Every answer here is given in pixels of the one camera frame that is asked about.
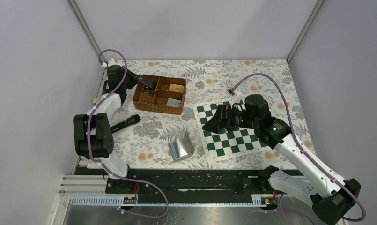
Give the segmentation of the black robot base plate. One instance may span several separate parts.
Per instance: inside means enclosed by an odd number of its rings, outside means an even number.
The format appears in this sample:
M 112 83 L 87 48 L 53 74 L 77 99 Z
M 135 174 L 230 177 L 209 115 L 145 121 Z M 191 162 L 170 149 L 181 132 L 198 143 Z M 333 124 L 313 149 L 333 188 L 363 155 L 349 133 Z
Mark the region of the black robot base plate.
M 252 195 L 273 196 L 261 170 L 129 169 L 128 181 L 108 179 L 107 194 L 132 194 L 139 204 L 244 204 Z

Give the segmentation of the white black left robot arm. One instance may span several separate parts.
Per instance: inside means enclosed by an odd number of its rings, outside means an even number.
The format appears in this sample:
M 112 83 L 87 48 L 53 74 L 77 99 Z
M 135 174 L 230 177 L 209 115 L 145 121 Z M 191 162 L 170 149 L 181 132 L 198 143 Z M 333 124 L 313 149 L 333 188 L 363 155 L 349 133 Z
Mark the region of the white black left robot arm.
M 127 90 L 143 84 L 154 90 L 156 82 L 147 75 L 138 75 L 121 65 L 105 67 L 107 80 L 104 82 L 103 94 L 99 102 L 85 114 L 73 118 L 74 144 L 78 156 L 90 159 L 102 167 L 112 179 L 118 179 L 117 187 L 128 193 L 134 189 L 134 178 L 127 175 L 128 165 L 120 162 L 113 153 L 113 134 L 140 122 L 135 114 L 116 125 L 110 125 L 110 118 L 120 108 L 127 96 Z

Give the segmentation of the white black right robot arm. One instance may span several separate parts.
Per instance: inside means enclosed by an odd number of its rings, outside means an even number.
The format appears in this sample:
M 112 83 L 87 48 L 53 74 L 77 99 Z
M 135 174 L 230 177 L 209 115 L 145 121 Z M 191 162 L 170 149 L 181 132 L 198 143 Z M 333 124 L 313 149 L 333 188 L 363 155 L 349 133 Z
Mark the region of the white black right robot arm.
M 354 178 L 345 179 L 309 151 L 290 125 L 271 115 L 268 102 L 259 94 L 247 96 L 243 109 L 233 104 L 218 105 L 215 115 L 202 128 L 215 134 L 238 128 L 254 130 L 259 141 L 283 155 L 308 180 L 304 182 L 269 166 L 259 174 L 259 189 L 295 197 L 328 225 L 336 224 L 356 204 L 361 184 Z

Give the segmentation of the silver metal card holder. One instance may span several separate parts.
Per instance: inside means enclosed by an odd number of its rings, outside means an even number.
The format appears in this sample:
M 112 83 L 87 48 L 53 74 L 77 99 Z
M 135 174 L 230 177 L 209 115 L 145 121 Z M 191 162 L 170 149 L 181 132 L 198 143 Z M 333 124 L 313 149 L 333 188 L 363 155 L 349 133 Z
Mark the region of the silver metal card holder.
M 175 138 L 168 143 L 168 146 L 170 149 L 170 155 L 174 162 L 187 159 L 191 157 L 195 152 L 195 147 L 187 130 L 184 136 Z

